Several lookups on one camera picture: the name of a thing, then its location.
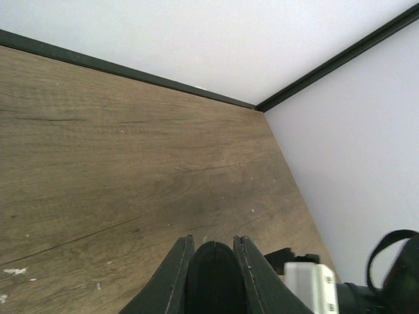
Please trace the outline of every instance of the white plastic part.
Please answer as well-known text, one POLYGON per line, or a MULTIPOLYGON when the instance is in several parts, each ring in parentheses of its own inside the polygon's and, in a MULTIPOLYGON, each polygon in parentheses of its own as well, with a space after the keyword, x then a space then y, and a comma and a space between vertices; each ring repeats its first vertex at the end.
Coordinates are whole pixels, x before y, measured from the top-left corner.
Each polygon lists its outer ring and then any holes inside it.
POLYGON ((335 274, 326 265, 285 264, 285 285, 315 314, 338 314, 335 274))

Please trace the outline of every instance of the black plastic part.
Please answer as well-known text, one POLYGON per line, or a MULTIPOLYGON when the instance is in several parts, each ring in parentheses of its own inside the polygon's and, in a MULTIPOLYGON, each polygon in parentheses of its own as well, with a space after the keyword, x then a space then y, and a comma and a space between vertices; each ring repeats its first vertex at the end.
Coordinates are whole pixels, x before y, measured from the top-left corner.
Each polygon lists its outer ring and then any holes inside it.
POLYGON ((179 238, 143 290, 119 313, 183 313, 185 280, 194 251, 191 235, 179 238))
POLYGON ((402 248, 384 281, 382 297, 394 313, 419 313, 419 235, 402 248))
POLYGON ((220 242, 207 242, 189 264, 186 314, 246 314, 243 277, 233 251, 220 242))
POLYGON ((118 75, 120 77, 126 77, 128 79, 170 88, 171 90, 177 90, 208 99, 222 101, 223 103, 230 103, 231 105, 249 109, 255 108, 254 105, 246 103, 245 101, 240 101, 238 99, 209 92, 201 88, 196 88, 194 86, 186 85, 174 80, 169 80, 167 78, 158 77, 156 75, 131 69, 123 65, 118 65, 112 62, 90 57, 85 54, 79 54, 78 52, 60 48, 52 44, 43 43, 42 41, 36 41, 35 39, 30 39, 25 36, 4 31, 2 29, 0 29, 0 45, 24 52, 29 52, 31 54, 36 54, 42 57, 79 65, 81 67, 87 67, 89 69, 118 75))
POLYGON ((234 237, 247 294, 248 313, 312 314, 281 281, 249 237, 234 237))
POLYGON ((404 13, 400 14, 387 24, 384 24, 382 27, 376 29, 368 36, 362 38, 360 41, 356 42, 349 48, 343 50, 340 54, 337 54, 335 57, 315 68, 313 71, 296 80, 294 83, 288 85, 278 93, 262 101, 256 106, 256 110, 262 111, 263 113, 267 112, 269 109, 295 95, 307 86, 313 84, 315 81, 321 79, 341 65, 344 65, 346 62, 359 56, 376 44, 382 42, 384 39, 392 36, 394 33, 413 23, 417 19, 419 19, 419 4, 414 5, 409 10, 406 10, 404 13))
POLYGON ((264 256, 268 263, 274 268, 278 275, 284 274, 285 263, 288 262, 310 262, 320 264, 320 256, 316 254, 306 254, 305 256, 295 256, 291 248, 286 247, 264 256))
POLYGON ((384 306, 368 288, 353 283, 336 284, 340 314, 382 314, 384 306))

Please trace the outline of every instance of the white speck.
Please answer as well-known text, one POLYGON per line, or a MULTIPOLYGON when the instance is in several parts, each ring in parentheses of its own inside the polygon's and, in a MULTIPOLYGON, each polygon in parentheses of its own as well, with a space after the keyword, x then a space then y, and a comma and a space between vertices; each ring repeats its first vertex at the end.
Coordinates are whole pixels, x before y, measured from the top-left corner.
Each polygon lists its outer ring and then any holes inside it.
POLYGON ((4 304, 6 303, 7 294, 0 294, 0 303, 4 304))
POLYGON ((22 275, 24 273, 26 273, 26 268, 22 268, 21 270, 18 269, 11 269, 11 270, 3 270, 5 273, 8 273, 9 275, 22 275))

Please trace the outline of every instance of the black edge trim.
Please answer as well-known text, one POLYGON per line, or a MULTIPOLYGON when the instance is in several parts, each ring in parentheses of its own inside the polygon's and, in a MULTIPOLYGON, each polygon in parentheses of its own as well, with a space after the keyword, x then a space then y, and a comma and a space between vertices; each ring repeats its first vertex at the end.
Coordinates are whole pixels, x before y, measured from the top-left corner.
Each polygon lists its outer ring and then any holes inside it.
POLYGON ((244 101, 219 95, 213 92, 209 92, 207 90, 202 90, 200 88, 189 86, 180 82, 176 82, 174 80, 169 80, 167 78, 158 77, 156 75, 152 75, 146 72, 131 69, 123 65, 118 65, 105 60, 93 58, 85 54, 79 54, 78 52, 60 48, 52 44, 43 43, 41 41, 36 41, 35 39, 30 39, 28 37, 4 31, 2 29, 0 29, 0 44, 2 46, 21 50, 24 52, 29 52, 38 56, 47 57, 66 63, 71 63, 74 65, 79 65, 81 67, 87 67, 89 69, 118 75, 120 77, 138 80, 140 82, 170 88, 171 90, 177 90, 180 92, 185 92, 188 94, 201 96, 212 100, 222 101, 223 103, 229 103, 231 105, 236 105, 249 109, 254 109, 256 107, 244 101))
POLYGON ((263 113, 267 112, 269 109, 295 95, 307 86, 313 84, 315 81, 321 79, 341 65, 344 65, 346 62, 359 56, 384 39, 392 36, 394 33, 413 23, 417 19, 419 19, 419 4, 414 5, 387 24, 384 24, 382 27, 376 29, 371 34, 362 38, 360 41, 356 42, 349 48, 343 50, 335 57, 315 68, 313 71, 307 73, 305 76, 299 78, 294 83, 288 85, 268 99, 262 101, 256 106, 256 110, 262 111, 263 113))

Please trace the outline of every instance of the wooden board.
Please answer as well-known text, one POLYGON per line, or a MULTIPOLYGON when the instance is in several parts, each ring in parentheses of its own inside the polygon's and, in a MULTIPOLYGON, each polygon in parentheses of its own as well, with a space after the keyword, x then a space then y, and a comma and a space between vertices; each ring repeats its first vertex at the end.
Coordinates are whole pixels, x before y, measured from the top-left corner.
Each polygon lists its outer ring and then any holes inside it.
POLYGON ((5 47, 0 71, 0 264, 26 268, 0 312, 117 313, 187 234, 331 266, 262 113, 5 47))

